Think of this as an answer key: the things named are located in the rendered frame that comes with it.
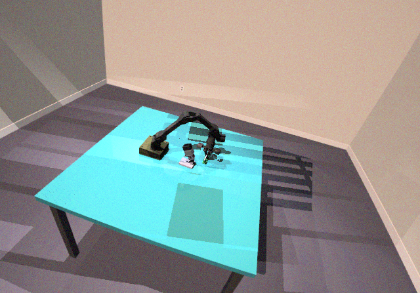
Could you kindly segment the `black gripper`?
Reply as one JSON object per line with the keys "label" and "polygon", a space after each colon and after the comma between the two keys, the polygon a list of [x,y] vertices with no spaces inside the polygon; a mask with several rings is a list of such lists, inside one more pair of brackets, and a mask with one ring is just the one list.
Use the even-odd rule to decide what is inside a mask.
{"label": "black gripper", "polygon": [[[207,144],[206,144],[206,146],[204,146],[202,143],[198,143],[198,145],[197,145],[197,148],[202,148],[203,147],[203,151],[205,152],[205,156],[207,155],[207,157],[211,154],[211,153],[213,153],[213,152],[215,152],[215,154],[217,154],[217,155],[219,155],[220,154],[220,152],[221,152],[221,150],[220,149],[218,149],[218,148],[216,148],[216,149],[213,149],[213,145],[214,145],[214,143],[215,142],[210,142],[209,140],[207,140]],[[207,154],[207,150],[209,149],[209,153]],[[207,158],[206,157],[206,158]]]}

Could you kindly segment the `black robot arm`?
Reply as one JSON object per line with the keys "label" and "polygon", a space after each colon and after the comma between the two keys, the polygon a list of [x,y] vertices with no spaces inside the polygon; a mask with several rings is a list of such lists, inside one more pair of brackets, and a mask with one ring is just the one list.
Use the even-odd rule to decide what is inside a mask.
{"label": "black robot arm", "polygon": [[[192,117],[190,117],[192,116]],[[207,135],[209,135],[208,139],[210,142],[225,142],[225,134],[219,134],[219,128],[217,125],[210,123],[205,117],[203,117],[200,113],[195,113],[192,111],[183,111],[179,118],[170,124],[167,128],[164,130],[160,130],[156,132],[152,136],[151,141],[151,150],[158,151],[160,149],[160,143],[165,141],[167,139],[167,135],[170,134],[172,131],[174,131],[176,128],[178,128],[181,125],[184,125],[188,122],[193,121],[199,121],[203,125],[205,125],[210,131],[207,132]]]}

